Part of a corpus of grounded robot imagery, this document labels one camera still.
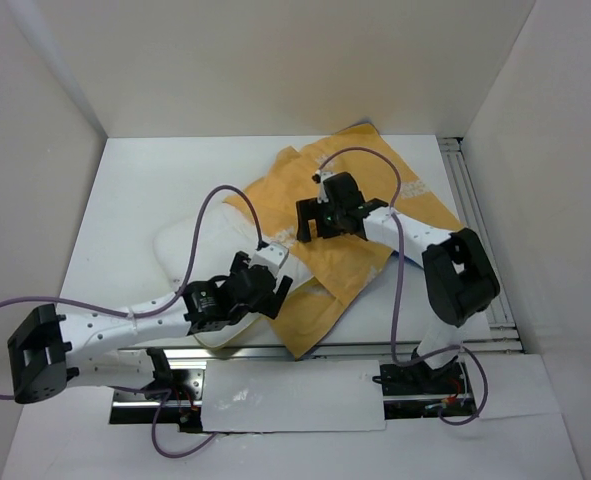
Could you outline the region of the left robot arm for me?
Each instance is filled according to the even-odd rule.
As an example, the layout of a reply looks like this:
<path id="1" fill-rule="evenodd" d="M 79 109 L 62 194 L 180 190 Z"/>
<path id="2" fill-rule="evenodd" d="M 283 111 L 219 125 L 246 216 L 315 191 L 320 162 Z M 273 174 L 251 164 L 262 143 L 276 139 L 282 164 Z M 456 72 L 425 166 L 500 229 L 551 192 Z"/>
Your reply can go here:
<path id="1" fill-rule="evenodd" d="M 252 256 L 236 253 L 227 275 L 189 283 L 170 307 L 148 315 L 143 304 L 112 316 L 59 314 L 54 304 L 35 307 L 7 342 L 13 397 L 44 401 L 73 386 L 124 386 L 151 399 L 171 390 L 173 376 L 159 350 L 129 354 L 136 344 L 217 332 L 248 314 L 275 318 L 293 283 L 280 273 L 288 252 L 265 245 Z"/>

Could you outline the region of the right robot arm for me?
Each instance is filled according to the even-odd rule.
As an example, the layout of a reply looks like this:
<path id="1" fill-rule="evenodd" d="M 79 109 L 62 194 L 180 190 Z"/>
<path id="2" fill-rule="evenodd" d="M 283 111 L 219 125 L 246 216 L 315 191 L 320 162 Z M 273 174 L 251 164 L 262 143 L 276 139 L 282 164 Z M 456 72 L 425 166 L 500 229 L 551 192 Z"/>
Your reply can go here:
<path id="1" fill-rule="evenodd" d="M 423 392 L 435 391 L 456 362 L 460 330 L 500 293 L 497 276 L 477 233 L 451 231 L 400 213 L 381 199 L 366 200 L 347 172 L 317 172 L 318 194 L 296 202 L 297 239 L 353 235 L 395 250 L 424 272 L 429 305 L 436 316 L 411 359 L 398 362 L 398 378 Z"/>

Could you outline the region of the white cover plate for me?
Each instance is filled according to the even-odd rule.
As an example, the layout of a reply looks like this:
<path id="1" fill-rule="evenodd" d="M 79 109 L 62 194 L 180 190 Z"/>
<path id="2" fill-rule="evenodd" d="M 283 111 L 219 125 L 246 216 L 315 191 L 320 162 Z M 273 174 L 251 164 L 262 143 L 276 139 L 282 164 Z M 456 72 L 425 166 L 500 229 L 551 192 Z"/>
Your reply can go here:
<path id="1" fill-rule="evenodd" d="M 375 360 L 207 363 L 201 423 L 207 432 L 370 432 L 386 428 Z"/>

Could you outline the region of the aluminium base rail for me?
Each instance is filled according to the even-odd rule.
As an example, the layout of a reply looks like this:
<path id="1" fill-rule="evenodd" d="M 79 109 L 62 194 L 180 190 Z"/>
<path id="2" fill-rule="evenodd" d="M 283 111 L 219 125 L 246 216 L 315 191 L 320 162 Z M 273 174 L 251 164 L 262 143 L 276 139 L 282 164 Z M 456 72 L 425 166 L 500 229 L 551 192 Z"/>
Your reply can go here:
<path id="1" fill-rule="evenodd" d="M 522 342 L 508 331 L 500 331 L 498 338 L 467 341 L 466 347 L 474 353 L 523 353 Z M 164 352 L 170 362 L 206 360 L 294 360 L 295 357 L 283 346 L 224 347 L 209 350 L 197 346 L 166 347 Z M 317 346 L 306 353 L 304 359 L 379 358 L 388 359 L 391 347 L 386 343 L 331 344 Z"/>

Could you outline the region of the white pillow yellow edge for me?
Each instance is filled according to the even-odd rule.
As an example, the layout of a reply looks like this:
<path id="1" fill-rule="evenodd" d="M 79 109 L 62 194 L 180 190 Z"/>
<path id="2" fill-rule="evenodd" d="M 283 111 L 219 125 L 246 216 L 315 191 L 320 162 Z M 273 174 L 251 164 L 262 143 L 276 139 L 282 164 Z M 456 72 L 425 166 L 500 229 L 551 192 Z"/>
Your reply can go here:
<path id="1" fill-rule="evenodd" d="M 179 286 L 185 276 L 192 252 L 195 225 L 196 217 L 183 219 L 162 229 L 153 241 L 156 260 L 174 286 Z M 266 236 L 267 227 L 262 226 L 262 233 L 268 243 L 276 241 L 289 249 L 296 243 L 296 225 L 278 230 L 276 236 Z M 252 220 L 248 220 L 239 210 L 226 203 L 208 209 L 201 223 L 190 281 L 203 281 L 216 275 L 228 274 L 238 251 L 252 256 L 256 247 L 257 235 Z M 280 280 L 283 274 L 293 279 L 289 295 L 313 277 L 294 254 L 289 254 L 280 270 Z M 223 347 L 258 319 L 259 314 L 248 314 L 237 325 L 216 332 L 197 334 L 194 338 L 206 348 Z"/>

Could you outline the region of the Mickey Mouse pillowcase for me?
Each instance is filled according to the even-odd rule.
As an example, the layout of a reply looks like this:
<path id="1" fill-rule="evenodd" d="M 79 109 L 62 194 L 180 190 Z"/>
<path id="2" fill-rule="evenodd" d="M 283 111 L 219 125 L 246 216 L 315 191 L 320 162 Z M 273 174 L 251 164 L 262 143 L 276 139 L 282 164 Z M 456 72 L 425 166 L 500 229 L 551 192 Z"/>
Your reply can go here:
<path id="1" fill-rule="evenodd" d="M 437 228 L 457 231 L 457 217 L 430 191 L 374 126 L 360 124 L 296 150 L 281 150 L 267 174 L 248 185 L 245 199 L 226 201 L 247 218 L 257 216 L 270 241 L 288 247 L 306 268 L 270 325 L 296 358 L 320 342 L 358 294 L 383 270 L 391 249 L 353 235 L 296 239 L 296 203 L 316 196 L 318 168 L 347 171 L 367 199 L 394 201 L 403 214 Z"/>

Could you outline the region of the aluminium side rail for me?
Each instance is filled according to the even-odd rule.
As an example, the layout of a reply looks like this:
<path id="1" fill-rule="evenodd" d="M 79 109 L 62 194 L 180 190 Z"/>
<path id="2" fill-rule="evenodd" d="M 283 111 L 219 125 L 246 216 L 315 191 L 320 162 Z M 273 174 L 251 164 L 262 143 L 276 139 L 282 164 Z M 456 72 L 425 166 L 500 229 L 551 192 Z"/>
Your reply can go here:
<path id="1" fill-rule="evenodd" d="M 481 207 L 466 165 L 461 146 L 462 138 L 438 137 L 437 143 L 445 165 L 459 218 L 478 234 L 500 285 L 500 294 L 491 302 L 489 308 L 486 310 L 493 339 L 495 342 L 518 344 L 518 347 L 507 347 L 506 352 L 524 352 L 520 333 L 514 321 L 499 267 L 497 266 L 490 243 Z"/>

